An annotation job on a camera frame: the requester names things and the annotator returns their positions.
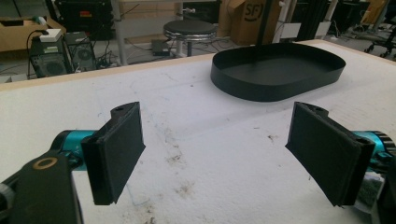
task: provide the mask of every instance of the black box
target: black box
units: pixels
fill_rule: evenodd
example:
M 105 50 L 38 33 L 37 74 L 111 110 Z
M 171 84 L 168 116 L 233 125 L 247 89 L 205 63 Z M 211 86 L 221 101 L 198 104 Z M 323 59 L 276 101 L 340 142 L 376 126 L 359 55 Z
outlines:
M 96 70 L 95 54 L 90 39 L 84 32 L 67 33 L 64 35 L 70 59 L 75 71 Z
M 37 77 L 55 77 L 72 73 L 61 38 L 56 42 L 41 42 L 39 38 L 33 38 L 29 57 Z
M 166 40 L 151 40 L 152 55 L 169 56 L 170 51 Z
M 67 32 L 84 31 L 91 40 L 113 37 L 112 6 L 109 0 L 56 0 L 61 14 L 59 23 Z

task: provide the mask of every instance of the black oval tray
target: black oval tray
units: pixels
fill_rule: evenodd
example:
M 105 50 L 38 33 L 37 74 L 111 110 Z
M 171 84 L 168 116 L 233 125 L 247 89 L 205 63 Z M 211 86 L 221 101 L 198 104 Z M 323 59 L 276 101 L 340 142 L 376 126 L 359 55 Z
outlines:
M 273 102 L 334 83 L 345 66 L 343 59 L 326 50 L 280 43 L 219 52 L 210 76 L 233 96 Z

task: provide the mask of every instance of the stool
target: stool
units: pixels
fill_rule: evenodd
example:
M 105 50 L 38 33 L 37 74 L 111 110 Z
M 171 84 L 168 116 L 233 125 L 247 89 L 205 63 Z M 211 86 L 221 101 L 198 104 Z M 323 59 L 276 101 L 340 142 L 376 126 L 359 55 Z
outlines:
M 170 21 L 163 26 L 163 34 L 174 40 L 186 41 L 187 57 L 190 57 L 192 42 L 213 39 L 216 27 L 206 21 Z

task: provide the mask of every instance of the white tabletop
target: white tabletop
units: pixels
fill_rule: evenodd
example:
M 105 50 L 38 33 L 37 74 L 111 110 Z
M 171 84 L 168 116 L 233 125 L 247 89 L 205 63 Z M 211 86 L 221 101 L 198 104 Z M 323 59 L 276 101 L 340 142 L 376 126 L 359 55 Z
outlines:
M 63 130 L 97 130 L 139 101 L 146 149 L 119 202 L 95 206 L 74 172 L 85 223 L 369 223 L 332 207 L 284 147 L 295 101 L 349 130 L 396 140 L 396 66 L 324 41 L 346 61 L 340 79 L 275 103 L 237 99 L 210 80 L 213 55 L 0 85 L 0 179 L 50 148 Z

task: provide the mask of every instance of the table leg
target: table leg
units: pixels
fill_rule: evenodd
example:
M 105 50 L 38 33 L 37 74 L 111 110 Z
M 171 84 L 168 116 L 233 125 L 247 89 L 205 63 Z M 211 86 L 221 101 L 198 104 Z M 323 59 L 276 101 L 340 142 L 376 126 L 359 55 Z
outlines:
M 178 7 L 178 14 L 181 16 L 178 16 L 178 20 L 183 20 L 183 3 L 177 3 Z M 183 41 L 177 40 L 176 41 L 176 56 L 177 57 L 183 57 Z
M 116 38 L 117 44 L 119 46 L 119 56 L 120 56 L 120 65 L 128 65 L 126 60 L 125 53 L 125 43 L 124 36 L 121 26 L 121 16 L 120 16 L 120 5 L 118 0 L 111 0 L 111 6 L 113 7 L 113 16 L 114 16 L 114 28 L 116 29 Z

